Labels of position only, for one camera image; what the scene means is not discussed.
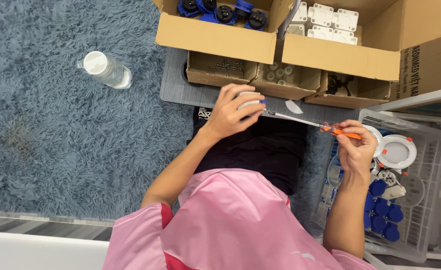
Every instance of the fingers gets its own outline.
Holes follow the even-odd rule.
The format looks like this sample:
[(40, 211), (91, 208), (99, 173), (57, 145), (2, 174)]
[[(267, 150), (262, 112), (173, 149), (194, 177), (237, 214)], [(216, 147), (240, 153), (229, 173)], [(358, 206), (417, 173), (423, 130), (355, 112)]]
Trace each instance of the fingers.
[(231, 102), (234, 97), (239, 94), (240, 92), (244, 91), (254, 91), (256, 88), (253, 86), (249, 86), (247, 84), (238, 85), (234, 84), (231, 88), (227, 89), (227, 92), (224, 95), (224, 98), (222, 99), (223, 104)]
[(347, 151), (347, 154), (354, 157), (357, 151), (351, 140), (349, 140), (347, 136), (342, 134), (337, 135), (337, 140), (339, 141), (339, 144)]
[(222, 88), (220, 89), (219, 96), (218, 96), (218, 98), (217, 98), (217, 102), (223, 100), (225, 94), (227, 93), (227, 91), (228, 91), (229, 89), (231, 89), (233, 86), (236, 86), (236, 85), (237, 85), (237, 84), (235, 84), (235, 83), (230, 83), (230, 84), (228, 84), (228, 85), (222, 87)]
[(372, 136), (372, 134), (368, 131), (368, 129), (363, 126), (348, 126), (348, 127), (344, 128), (342, 131), (345, 133), (359, 134), (362, 138), (363, 144), (377, 143), (374, 136)]
[(344, 127), (348, 127), (348, 126), (362, 126), (361, 122), (356, 121), (356, 120), (345, 120), (342, 123), (338, 124), (340, 127), (344, 128)]
[(254, 114), (254, 113), (257, 113), (259, 111), (261, 111), (261, 114), (262, 114), (262, 112), (264, 111), (265, 108), (266, 108), (265, 104), (251, 104), (251, 105), (245, 106), (242, 109), (236, 111), (235, 112), (235, 117), (236, 117), (236, 119), (242, 119), (242, 118), (244, 118), (244, 117), (246, 117), (246, 116), (248, 116), (250, 114)]
[(251, 116), (249, 116), (249, 118), (243, 120), (239, 126), (239, 132), (241, 131), (245, 131), (248, 127), (252, 126), (253, 124), (255, 124), (258, 120), (259, 120), (259, 116), (263, 113), (263, 110), (254, 112)]
[(238, 96), (233, 101), (231, 101), (229, 106), (231, 109), (237, 110), (238, 107), (240, 107), (242, 104), (244, 104), (248, 101), (263, 101), (265, 99), (266, 99), (266, 97), (264, 95), (244, 94), (244, 95)]

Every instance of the gray tabletop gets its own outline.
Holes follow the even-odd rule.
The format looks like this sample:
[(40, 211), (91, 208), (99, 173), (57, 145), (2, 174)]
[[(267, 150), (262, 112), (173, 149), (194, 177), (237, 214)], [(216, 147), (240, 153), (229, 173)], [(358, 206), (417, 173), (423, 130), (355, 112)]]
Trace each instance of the gray tabletop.
[[(168, 102), (213, 108), (220, 88), (210, 85), (194, 87), (187, 84), (183, 79), (183, 68), (187, 57), (188, 51), (186, 50), (172, 47), (167, 48), (164, 73), (160, 85), (160, 99)], [(359, 109), (309, 104), (302, 100), (294, 101), (303, 111), (302, 114), (295, 114), (287, 108), (285, 101), (287, 101), (285, 98), (266, 96), (265, 108), (267, 111), (285, 114), (314, 123), (338, 123), (345, 119), (359, 118)]]

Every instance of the screwdriver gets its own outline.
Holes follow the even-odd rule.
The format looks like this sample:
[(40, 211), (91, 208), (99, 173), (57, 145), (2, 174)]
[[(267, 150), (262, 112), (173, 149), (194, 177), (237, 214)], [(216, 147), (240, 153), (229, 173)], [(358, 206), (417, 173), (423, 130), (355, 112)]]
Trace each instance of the screwdriver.
[(271, 115), (275, 115), (275, 116), (281, 117), (281, 118), (285, 118), (285, 119), (301, 122), (301, 123), (304, 123), (304, 124), (316, 126), (316, 127), (320, 128), (321, 132), (329, 132), (332, 135), (343, 134), (343, 135), (345, 135), (345, 136), (347, 136), (349, 138), (361, 139), (361, 135), (355, 134), (355, 133), (345, 133), (345, 132), (342, 131), (341, 127), (339, 127), (338, 125), (335, 125), (335, 124), (332, 125), (332, 124), (329, 124), (327, 122), (324, 122), (322, 124), (316, 124), (316, 123), (313, 123), (313, 122), (297, 119), (297, 118), (294, 118), (294, 117), (291, 117), (291, 116), (287, 116), (287, 115), (284, 115), (284, 114), (280, 114), (280, 113), (276, 113), (276, 112), (273, 112), (273, 111), (268, 111), (267, 113), (271, 114)]

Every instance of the black pants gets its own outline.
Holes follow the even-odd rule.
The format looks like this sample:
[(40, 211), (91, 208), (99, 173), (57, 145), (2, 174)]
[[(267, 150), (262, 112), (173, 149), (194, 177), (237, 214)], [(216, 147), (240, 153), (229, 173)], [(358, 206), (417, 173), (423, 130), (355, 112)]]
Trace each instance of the black pants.
[[(206, 113), (210, 112), (205, 108), (194, 109), (192, 138), (207, 122)], [(285, 194), (292, 195), (297, 191), (306, 136), (306, 124), (261, 116), (247, 130), (215, 144), (202, 159), (195, 174), (220, 168), (256, 171)]]

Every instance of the pink shirt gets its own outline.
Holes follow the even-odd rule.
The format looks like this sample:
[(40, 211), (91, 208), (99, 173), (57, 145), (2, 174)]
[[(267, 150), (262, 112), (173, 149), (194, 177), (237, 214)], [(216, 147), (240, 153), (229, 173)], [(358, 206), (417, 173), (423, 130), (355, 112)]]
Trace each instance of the pink shirt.
[(181, 208), (153, 203), (115, 222), (104, 270), (375, 270), (324, 249), (259, 172), (211, 169), (192, 176)]

